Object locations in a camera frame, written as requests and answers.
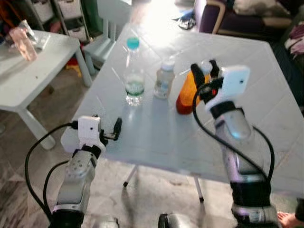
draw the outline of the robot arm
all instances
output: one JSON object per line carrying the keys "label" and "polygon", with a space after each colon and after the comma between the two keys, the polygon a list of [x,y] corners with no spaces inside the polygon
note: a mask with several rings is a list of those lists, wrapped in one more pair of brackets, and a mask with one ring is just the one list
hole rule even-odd
{"label": "robot arm", "polygon": [[[191,69],[195,78],[204,77],[198,67]],[[247,122],[242,108],[234,105],[237,97],[245,91],[249,74],[250,70],[246,66],[223,68],[221,77],[203,86],[199,96],[205,102],[205,110],[210,111],[215,119],[216,137],[255,161],[248,162],[221,143],[223,161],[233,191],[234,217],[239,224],[279,227],[276,209],[270,204],[269,198],[273,167],[270,168],[269,176],[266,176],[261,168],[263,160],[255,143],[255,131]]]}
{"label": "robot arm", "polygon": [[53,209],[50,228],[81,227],[89,201],[90,186],[95,176],[97,159],[105,153],[108,139],[118,139],[121,125],[122,120],[118,118],[114,132],[104,134],[100,128],[99,117],[82,116],[78,119],[78,138],[81,149],[75,150],[66,167],[64,182]]}

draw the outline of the plastic water bottle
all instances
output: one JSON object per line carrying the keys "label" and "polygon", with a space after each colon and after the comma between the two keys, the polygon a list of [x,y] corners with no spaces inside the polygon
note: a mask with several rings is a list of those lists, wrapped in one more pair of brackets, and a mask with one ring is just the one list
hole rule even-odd
{"label": "plastic water bottle", "polygon": [[127,103],[131,106],[138,106],[143,101],[144,93],[144,71],[138,65],[139,59],[139,39],[128,38],[128,57],[126,70],[124,72],[125,90]]}

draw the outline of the clothing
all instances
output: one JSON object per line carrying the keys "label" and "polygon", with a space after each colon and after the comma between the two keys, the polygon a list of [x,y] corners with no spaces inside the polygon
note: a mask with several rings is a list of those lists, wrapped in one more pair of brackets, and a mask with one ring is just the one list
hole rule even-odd
{"label": "clothing", "polygon": [[299,106],[304,106],[304,76],[292,59],[289,51],[280,43],[272,45],[272,50],[279,63],[291,92]]}
{"label": "clothing", "polygon": [[298,200],[298,206],[295,210],[295,217],[304,222],[304,199],[297,199]]}

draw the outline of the purple sofa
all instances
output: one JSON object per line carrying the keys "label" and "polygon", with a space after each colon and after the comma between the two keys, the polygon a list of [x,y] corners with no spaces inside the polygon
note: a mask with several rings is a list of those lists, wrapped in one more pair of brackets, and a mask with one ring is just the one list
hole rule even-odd
{"label": "purple sofa", "polygon": [[304,0],[278,0],[291,12],[290,18],[269,18],[237,15],[231,0],[196,0],[195,19],[199,32],[279,40]]}

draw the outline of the white plastic table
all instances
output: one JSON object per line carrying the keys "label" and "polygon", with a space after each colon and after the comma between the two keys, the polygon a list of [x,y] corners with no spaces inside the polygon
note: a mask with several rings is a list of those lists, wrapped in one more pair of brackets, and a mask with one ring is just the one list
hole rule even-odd
{"label": "white plastic table", "polygon": [[[147,73],[144,102],[139,107],[126,104],[122,81],[126,39],[134,35],[140,38],[138,65]],[[153,96],[156,71],[161,58],[171,54],[176,56],[176,78],[169,99],[160,100]],[[272,190],[303,197],[303,117],[266,42],[183,31],[147,31],[127,25],[73,120],[97,114],[102,118],[102,128],[111,132],[117,117],[122,117],[121,136],[109,142],[105,158],[228,182],[220,146],[199,129],[191,114],[179,115],[175,108],[190,65],[211,58],[221,67],[244,64],[251,68],[246,91],[237,105],[274,146]],[[212,129],[213,119],[205,113],[202,102],[197,109],[199,118]],[[77,132],[66,129],[61,138],[64,149],[73,152],[78,142]],[[266,172],[268,153],[266,150],[262,154]]]}
{"label": "white plastic table", "polygon": [[[38,36],[46,34],[43,31],[35,33]],[[9,53],[5,45],[0,46],[0,109],[18,113],[37,139],[47,131],[27,110],[27,106],[74,54],[84,84],[92,84],[78,39],[55,33],[48,34],[51,36],[45,49],[38,53],[38,58],[33,62],[26,61],[19,53]],[[55,140],[48,137],[41,144],[45,149],[51,149]]]}

